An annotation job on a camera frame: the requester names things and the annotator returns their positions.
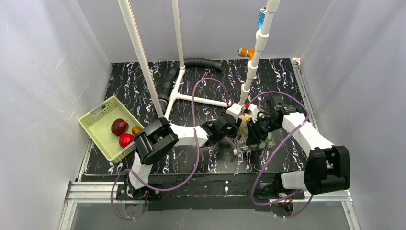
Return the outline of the clear polka dot zip bag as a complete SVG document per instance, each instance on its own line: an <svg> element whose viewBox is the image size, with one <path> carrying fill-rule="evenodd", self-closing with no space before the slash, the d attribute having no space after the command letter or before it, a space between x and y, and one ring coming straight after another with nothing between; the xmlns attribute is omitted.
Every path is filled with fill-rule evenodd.
<svg viewBox="0 0 406 230"><path fill-rule="evenodd" d="M265 132L268 127L267 118L270 118L270 114L263 111L257 114L256 122L253 121L250 114L242 113L239 116L241 123L234 138L235 146L233 153L235 155L242 155L251 150L273 148L275 142L272 138L272 133Z"/></svg>

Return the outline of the orange fake fruit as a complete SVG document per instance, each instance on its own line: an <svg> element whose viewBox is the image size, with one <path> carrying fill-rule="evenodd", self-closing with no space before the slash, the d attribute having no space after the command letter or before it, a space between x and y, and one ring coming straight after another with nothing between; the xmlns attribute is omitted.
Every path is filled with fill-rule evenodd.
<svg viewBox="0 0 406 230"><path fill-rule="evenodd" d="M141 127L139 127L139 126L134 126L131 131L132 131L132 134L135 136L135 135L137 135L138 133L140 133L142 130L143 130L143 129L142 129Z"/></svg>

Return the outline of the red fake apple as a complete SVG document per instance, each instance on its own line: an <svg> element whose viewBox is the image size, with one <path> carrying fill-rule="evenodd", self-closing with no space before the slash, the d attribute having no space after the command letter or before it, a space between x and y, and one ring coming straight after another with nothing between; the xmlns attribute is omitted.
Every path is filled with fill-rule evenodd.
<svg viewBox="0 0 406 230"><path fill-rule="evenodd" d="M131 144L134 140L134 136L132 134L129 133L123 133L120 137L119 137L119 145L122 148L127 147L129 144Z"/></svg>

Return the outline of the dark red fake fruit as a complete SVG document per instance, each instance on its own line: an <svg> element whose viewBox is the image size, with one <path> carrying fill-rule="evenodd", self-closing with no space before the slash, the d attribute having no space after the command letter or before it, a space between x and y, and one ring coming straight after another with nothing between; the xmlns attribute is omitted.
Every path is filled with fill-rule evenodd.
<svg viewBox="0 0 406 230"><path fill-rule="evenodd" d="M111 132L116 136L121 136L128 130L128 122L124 119L118 118L114 120L111 125Z"/></svg>

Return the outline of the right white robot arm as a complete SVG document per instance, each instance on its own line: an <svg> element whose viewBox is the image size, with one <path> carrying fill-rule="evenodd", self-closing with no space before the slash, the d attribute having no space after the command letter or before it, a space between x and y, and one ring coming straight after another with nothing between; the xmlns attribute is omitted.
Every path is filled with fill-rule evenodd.
<svg viewBox="0 0 406 230"><path fill-rule="evenodd" d="M292 135L307 155L304 171L280 172L274 181L256 188L256 194L308 191L313 195L347 190L350 187L350 153L324 138L308 121L307 113L296 105L288 105L281 94L267 100L268 109L255 115L248 126L248 144L259 143L266 135L284 129Z"/></svg>

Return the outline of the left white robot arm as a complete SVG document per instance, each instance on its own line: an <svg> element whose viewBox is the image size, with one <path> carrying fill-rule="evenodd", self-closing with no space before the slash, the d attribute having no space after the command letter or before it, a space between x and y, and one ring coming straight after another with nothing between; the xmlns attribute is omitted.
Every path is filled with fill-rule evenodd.
<svg viewBox="0 0 406 230"><path fill-rule="evenodd" d="M133 189L148 183L154 163L160 161L175 146L211 147L225 137L235 137L242 119L223 114L217 120L204 122L200 126L179 126L160 118L144 128L134 138L134 162L128 175Z"/></svg>

